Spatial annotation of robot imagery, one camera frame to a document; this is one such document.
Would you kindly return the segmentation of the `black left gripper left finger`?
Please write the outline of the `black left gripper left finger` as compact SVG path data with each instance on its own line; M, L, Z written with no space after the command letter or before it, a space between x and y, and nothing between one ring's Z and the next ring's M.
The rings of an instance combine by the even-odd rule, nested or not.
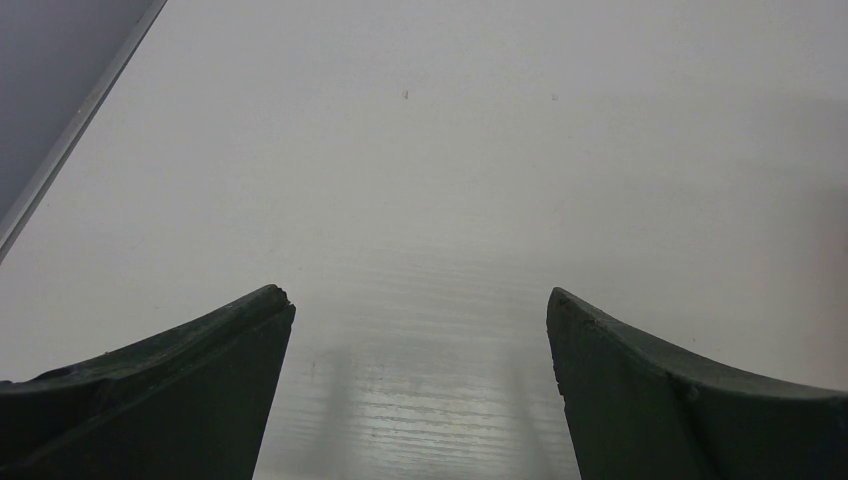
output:
M195 320L1 385L5 479L249 479L295 306L266 285Z

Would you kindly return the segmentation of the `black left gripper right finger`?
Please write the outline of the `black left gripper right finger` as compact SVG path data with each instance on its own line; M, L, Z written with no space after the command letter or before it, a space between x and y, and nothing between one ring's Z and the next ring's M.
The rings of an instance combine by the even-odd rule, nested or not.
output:
M546 317L585 479L843 479L847 395L724 365L555 288Z

